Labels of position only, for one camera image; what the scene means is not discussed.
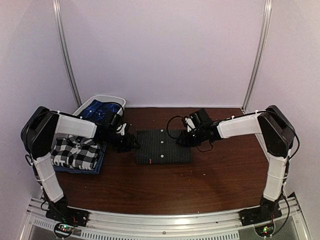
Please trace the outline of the dark grey pinstriped shirt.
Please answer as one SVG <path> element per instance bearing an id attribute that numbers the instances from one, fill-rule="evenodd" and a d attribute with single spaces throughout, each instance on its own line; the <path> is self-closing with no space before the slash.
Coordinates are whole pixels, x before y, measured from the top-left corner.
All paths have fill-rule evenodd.
<path id="1" fill-rule="evenodd" d="M 137 140 L 140 148 L 135 153 L 136 164 L 188 164 L 193 161 L 191 149 L 177 145 L 164 129 L 139 130 Z"/>

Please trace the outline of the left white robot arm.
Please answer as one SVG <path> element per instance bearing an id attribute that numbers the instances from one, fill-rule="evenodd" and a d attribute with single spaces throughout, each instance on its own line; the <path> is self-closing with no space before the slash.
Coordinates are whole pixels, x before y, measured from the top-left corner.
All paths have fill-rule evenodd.
<path id="1" fill-rule="evenodd" d="M 57 203 L 64 198 L 51 162 L 51 149 L 56 135 L 72 135 L 110 144 L 118 153 L 139 149 L 136 136 L 129 133 L 130 125 L 123 121 L 124 110 L 107 111 L 102 120 L 94 122 L 68 113 L 40 106 L 30 117 L 20 137 L 27 151 L 26 159 L 46 199 Z"/>

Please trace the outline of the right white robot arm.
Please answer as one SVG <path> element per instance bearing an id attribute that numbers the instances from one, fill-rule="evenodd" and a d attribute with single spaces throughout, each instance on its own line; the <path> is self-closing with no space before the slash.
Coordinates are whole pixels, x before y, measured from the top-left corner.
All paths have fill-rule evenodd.
<path id="1" fill-rule="evenodd" d="M 298 140 L 294 127 L 276 105 L 241 116 L 223 120 L 212 120 L 201 108 L 188 117 L 183 117 L 185 127 L 175 142 L 186 148 L 199 147 L 203 142 L 215 141 L 245 135 L 261 135 L 263 150 L 269 163 L 263 199 L 267 200 L 256 210 L 259 220 L 268 220 L 275 212 L 272 202 L 279 199 L 289 174 L 293 157 L 294 141 Z"/>

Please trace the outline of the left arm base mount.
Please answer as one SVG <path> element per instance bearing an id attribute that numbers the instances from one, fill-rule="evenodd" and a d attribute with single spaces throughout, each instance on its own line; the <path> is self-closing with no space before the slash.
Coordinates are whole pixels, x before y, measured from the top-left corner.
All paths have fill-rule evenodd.
<path id="1" fill-rule="evenodd" d="M 43 194 L 44 200 L 48 203 L 48 208 L 45 214 L 46 218 L 66 223 L 74 227 L 87 226 L 89 217 L 88 211 L 69 207 L 66 196 L 63 196 L 57 202 L 53 202 L 45 192 Z"/>

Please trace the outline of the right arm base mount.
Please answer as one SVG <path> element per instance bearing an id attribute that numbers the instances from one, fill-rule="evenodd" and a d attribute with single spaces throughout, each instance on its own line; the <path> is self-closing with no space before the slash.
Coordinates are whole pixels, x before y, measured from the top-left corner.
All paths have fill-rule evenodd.
<path id="1" fill-rule="evenodd" d="M 255 225 L 267 221 L 271 221 L 274 218 L 282 216 L 282 212 L 279 206 L 279 199 L 271 201 L 263 196 L 260 199 L 259 206 L 253 208 L 245 208 L 239 213 L 239 218 L 242 226 Z"/>

